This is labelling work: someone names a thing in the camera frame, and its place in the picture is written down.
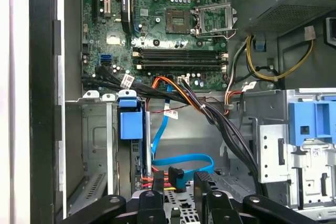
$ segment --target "black cable bundle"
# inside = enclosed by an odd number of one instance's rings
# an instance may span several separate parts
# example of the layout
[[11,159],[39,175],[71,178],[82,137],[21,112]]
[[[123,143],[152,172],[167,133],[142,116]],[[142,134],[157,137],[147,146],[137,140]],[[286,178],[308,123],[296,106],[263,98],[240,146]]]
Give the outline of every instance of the black cable bundle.
[[[106,87],[117,92],[123,89],[120,87],[121,81],[114,77],[104,66],[96,68],[95,78],[82,77],[82,82],[88,85],[96,85],[97,87]],[[135,90],[140,97],[169,99],[192,106],[198,106],[199,110],[206,116],[208,122],[218,128],[229,149],[248,167],[256,187],[256,193],[267,197],[268,193],[266,185],[258,182],[257,163],[237,127],[216,107],[207,102],[200,101],[195,92],[184,80],[182,80],[182,84],[182,88],[186,90],[186,94],[194,104],[190,104],[176,91],[160,91],[138,81],[133,81],[130,89]]]

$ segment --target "motherboard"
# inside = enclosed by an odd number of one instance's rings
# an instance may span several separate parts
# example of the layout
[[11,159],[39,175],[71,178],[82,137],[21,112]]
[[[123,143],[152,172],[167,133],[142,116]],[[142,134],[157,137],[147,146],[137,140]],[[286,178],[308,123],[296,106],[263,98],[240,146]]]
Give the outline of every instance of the motherboard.
[[226,0],[83,0],[82,72],[104,65],[119,79],[222,90],[233,12]]

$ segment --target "chip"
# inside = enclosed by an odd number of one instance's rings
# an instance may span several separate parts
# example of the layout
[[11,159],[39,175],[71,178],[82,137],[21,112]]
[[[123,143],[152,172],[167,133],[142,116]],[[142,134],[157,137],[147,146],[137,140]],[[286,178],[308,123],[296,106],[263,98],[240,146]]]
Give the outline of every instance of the chip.
[[166,10],[166,33],[189,34],[190,13],[187,10]]

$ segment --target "green circuit board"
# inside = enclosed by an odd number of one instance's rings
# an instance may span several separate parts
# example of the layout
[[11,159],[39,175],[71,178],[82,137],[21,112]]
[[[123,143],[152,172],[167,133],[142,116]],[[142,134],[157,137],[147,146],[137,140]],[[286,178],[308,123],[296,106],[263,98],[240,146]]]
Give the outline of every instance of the green circuit board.
[[[183,50],[203,50],[216,52],[218,57],[226,52],[226,40],[219,38],[197,39],[192,34],[195,22],[191,10],[196,6],[223,3],[225,0],[130,0],[131,34],[126,34],[121,23],[121,0],[111,0],[111,14],[106,17],[99,11],[103,3],[92,5],[92,0],[83,0],[82,43],[85,51],[82,64],[84,74],[94,74],[95,67],[101,62],[102,55],[110,55],[111,62],[106,65],[111,73],[122,79],[125,73],[136,80],[151,84],[157,75],[190,77],[194,89],[222,90],[223,73],[218,70],[194,69],[139,69],[134,61],[135,49],[169,49],[172,53]],[[225,25],[225,10],[205,13],[207,29]]]

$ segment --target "yellow power cable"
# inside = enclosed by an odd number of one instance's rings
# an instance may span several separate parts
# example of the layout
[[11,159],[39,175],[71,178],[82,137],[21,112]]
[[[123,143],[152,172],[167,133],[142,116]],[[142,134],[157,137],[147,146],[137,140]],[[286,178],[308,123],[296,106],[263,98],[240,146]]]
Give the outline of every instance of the yellow power cable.
[[282,73],[278,76],[264,76],[261,73],[258,73],[255,69],[255,67],[253,66],[252,63],[252,59],[251,59],[251,42],[252,42],[252,36],[248,37],[247,40],[247,61],[248,64],[252,70],[252,72],[259,78],[265,79],[265,80],[270,80],[270,81],[278,81],[278,79],[281,79],[283,77],[286,77],[287,75],[291,74],[292,72],[294,72],[297,68],[299,68],[303,62],[307,59],[307,57],[311,54],[313,48],[314,48],[314,40],[311,41],[310,47],[308,52],[304,55],[304,57],[302,58],[302,60],[300,60],[295,66],[293,66],[291,69],[289,69],[288,71],[286,71],[285,73]]

